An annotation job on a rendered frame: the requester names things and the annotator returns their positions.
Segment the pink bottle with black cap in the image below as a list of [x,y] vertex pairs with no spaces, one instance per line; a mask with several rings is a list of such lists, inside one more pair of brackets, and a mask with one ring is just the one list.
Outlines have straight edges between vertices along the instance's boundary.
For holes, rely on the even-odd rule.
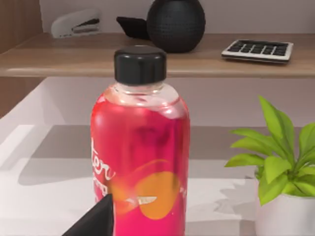
[[165,82],[166,53],[119,49],[114,78],[90,122],[95,200],[113,199],[110,230],[101,236],[185,236],[190,119]]

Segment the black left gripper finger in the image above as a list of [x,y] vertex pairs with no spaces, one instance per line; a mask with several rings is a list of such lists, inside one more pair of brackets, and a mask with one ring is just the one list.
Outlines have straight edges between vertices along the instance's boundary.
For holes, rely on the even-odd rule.
[[62,236],[113,236],[113,198],[107,194]]

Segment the white stapler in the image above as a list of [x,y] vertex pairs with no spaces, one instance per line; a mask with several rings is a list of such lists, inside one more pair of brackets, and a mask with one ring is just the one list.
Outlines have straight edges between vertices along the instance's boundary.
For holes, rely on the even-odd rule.
[[101,11],[95,8],[59,16],[51,25],[54,38],[86,36],[100,33]]

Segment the black teapot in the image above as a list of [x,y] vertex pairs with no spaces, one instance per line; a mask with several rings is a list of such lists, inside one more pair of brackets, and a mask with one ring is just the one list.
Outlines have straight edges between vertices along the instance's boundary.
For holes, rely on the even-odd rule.
[[154,0],[146,19],[116,18],[126,36],[149,40],[167,53],[187,53],[200,43],[206,26],[199,0]]

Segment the wooden shelf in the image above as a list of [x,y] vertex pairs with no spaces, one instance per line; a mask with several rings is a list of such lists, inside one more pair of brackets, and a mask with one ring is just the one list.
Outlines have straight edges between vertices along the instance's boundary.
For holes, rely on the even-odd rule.
[[[221,51],[238,38],[289,41],[288,65],[228,62]],[[84,118],[113,76],[113,54],[142,44],[121,33],[53,39],[42,33],[0,54],[0,117],[14,112],[42,80],[57,80],[44,94],[54,115]],[[298,124],[315,119],[315,32],[207,33],[189,53],[168,56],[168,76],[178,84],[191,116],[258,118],[261,94]]]

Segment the green plant in white pot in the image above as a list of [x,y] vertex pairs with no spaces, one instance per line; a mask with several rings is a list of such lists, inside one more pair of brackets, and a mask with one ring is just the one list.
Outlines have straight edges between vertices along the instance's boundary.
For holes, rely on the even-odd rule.
[[295,134],[291,119],[260,97],[268,135],[234,129],[244,153],[227,167],[255,166],[256,236],[315,236],[315,122]]

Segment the white calculator with black keys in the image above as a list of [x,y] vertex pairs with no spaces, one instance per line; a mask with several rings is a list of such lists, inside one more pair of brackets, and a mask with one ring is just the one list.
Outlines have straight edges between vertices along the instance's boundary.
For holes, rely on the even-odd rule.
[[270,42],[239,39],[233,41],[221,52],[224,59],[287,64],[294,44],[291,42]]

